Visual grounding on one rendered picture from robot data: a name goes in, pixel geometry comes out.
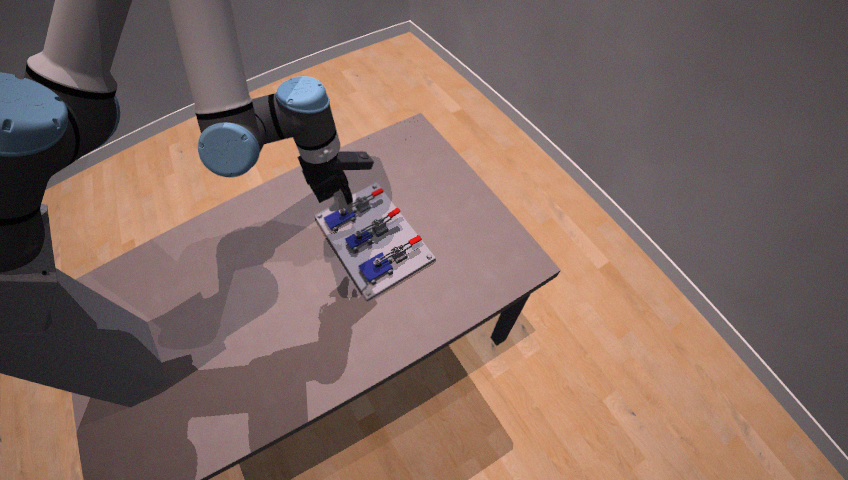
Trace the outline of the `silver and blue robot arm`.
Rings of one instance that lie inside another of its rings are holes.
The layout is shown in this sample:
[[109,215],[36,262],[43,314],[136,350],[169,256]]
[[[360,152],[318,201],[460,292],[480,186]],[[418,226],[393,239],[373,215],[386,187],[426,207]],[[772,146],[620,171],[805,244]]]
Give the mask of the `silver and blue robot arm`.
[[[24,79],[0,72],[0,273],[40,253],[40,206],[49,179],[102,146],[118,127],[117,82],[110,70],[131,3],[55,0],[44,49],[28,58]],[[367,152],[339,151],[319,80],[294,77],[276,93],[251,99],[230,0],[168,3],[201,131],[198,154],[207,169],[241,176],[256,164],[264,144],[292,137],[308,163],[338,153],[329,171],[372,169]]]

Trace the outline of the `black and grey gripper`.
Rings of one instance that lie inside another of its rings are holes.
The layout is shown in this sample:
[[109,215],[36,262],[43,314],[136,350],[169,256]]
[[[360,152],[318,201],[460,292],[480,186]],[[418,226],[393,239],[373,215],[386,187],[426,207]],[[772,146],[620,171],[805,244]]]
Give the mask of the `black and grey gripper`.
[[[304,169],[308,169],[305,171],[306,175],[305,173],[303,175],[305,179],[306,177],[308,177],[308,180],[306,179],[306,182],[308,185],[310,185],[312,190],[314,189],[313,192],[314,194],[316,194],[316,196],[318,196],[317,199],[319,203],[334,196],[334,202],[329,206],[329,210],[331,212],[334,212],[343,208],[347,208],[348,214],[351,214],[353,198],[344,171],[328,170],[327,164],[332,163],[337,158],[337,156],[338,154],[331,160],[321,164],[308,163],[304,161],[301,156],[298,156],[297,158],[302,167],[302,172],[304,172]],[[326,166],[321,167],[322,165]]]

